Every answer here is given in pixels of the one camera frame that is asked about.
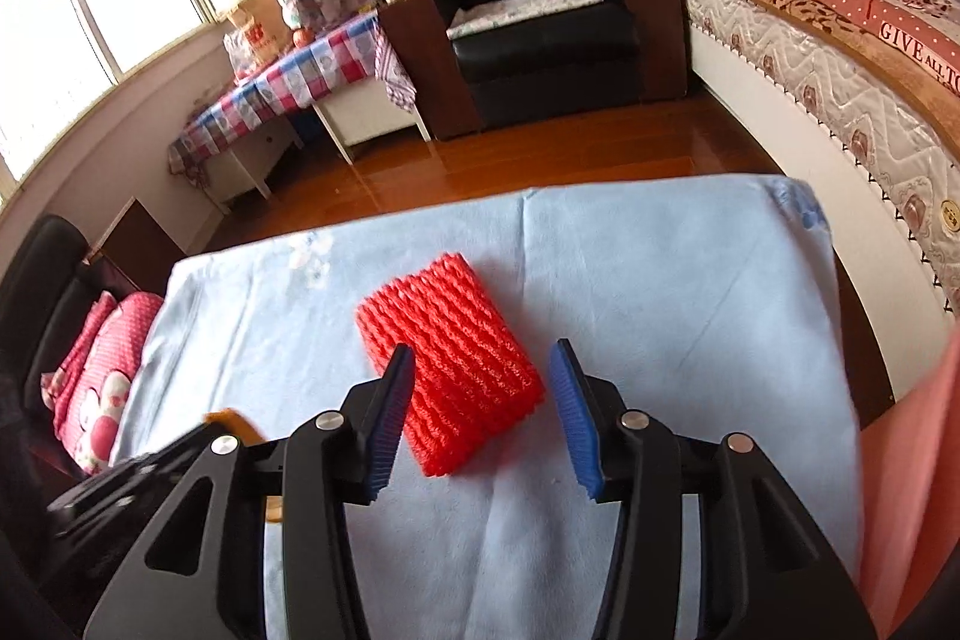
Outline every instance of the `metal pin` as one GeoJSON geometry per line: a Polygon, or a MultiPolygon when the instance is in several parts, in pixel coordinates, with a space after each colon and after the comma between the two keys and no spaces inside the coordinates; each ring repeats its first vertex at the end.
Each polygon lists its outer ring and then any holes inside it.
{"type": "Polygon", "coordinates": [[[754,441],[750,439],[750,437],[747,437],[746,434],[737,432],[727,437],[727,447],[730,448],[733,453],[750,453],[750,451],[754,450],[754,441]]]}
{"type": "Polygon", "coordinates": [[[620,423],[626,429],[633,429],[635,432],[646,429],[650,426],[650,416],[647,413],[640,413],[640,410],[627,410],[620,418],[620,423]]]}
{"type": "Polygon", "coordinates": [[[328,410],[326,413],[320,413],[315,421],[318,429],[325,432],[333,432],[335,429],[344,425],[344,416],[337,413],[337,410],[328,410]]]}
{"type": "Polygon", "coordinates": [[[217,456],[227,456],[227,453],[233,453],[237,449],[237,438],[232,434],[224,434],[217,437],[210,445],[210,450],[217,456]]]}

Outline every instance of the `plaid tablecloth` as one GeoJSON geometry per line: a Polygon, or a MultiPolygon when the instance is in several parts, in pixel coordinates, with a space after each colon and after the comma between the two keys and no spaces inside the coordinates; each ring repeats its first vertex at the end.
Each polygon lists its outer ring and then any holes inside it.
{"type": "Polygon", "coordinates": [[[250,133],[258,125],[314,101],[339,87],[376,77],[392,102],[413,111],[416,89],[380,27],[376,12],[358,15],[295,49],[265,71],[205,109],[170,145],[174,175],[200,179],[200,164],[250,133]]]}

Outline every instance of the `cartoon character on cushion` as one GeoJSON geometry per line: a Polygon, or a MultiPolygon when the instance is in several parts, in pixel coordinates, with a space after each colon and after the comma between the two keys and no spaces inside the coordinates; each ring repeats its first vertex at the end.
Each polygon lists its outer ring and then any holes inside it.
{"type": "Polygon", "coordinates": [[[80,429],[83,434],[73,456],[86,474],[96,475],[107,466],[129,395],[130,378],[116,370],[104,379],[99,395],[93,389],[86,391],[80,406],[80,429]]]}

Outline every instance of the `reddish brown wooden floor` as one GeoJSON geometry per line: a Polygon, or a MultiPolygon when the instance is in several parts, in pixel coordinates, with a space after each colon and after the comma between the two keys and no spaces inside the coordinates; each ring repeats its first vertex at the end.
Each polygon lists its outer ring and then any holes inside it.
{"type": "MultiPolygon", "coordinates": [[[[321,143],[277,168],[274,197],[242,197],[208,249],[531,186],[779,171],[703,91],[683,101],[568,116],[445,143],[424,143],[408,129],[368,143],[355,167],[332,143],[321,143]]],[[[851,394],[866,425],[893,403],[893,395],[856,292],[839,264],[838,272],[851,394]]]]}

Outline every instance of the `red mesh sleeve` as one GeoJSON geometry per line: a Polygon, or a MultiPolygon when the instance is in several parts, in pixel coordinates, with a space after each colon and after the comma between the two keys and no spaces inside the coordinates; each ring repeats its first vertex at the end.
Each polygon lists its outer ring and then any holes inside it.
{"type": "Polygon", "coordinates": [[[356,322],[377,372],[398,343],[414,349],[403,431],[424,475],[458,469],[544,398],[534,366],[459,253],[373,292],[356,322]]]}

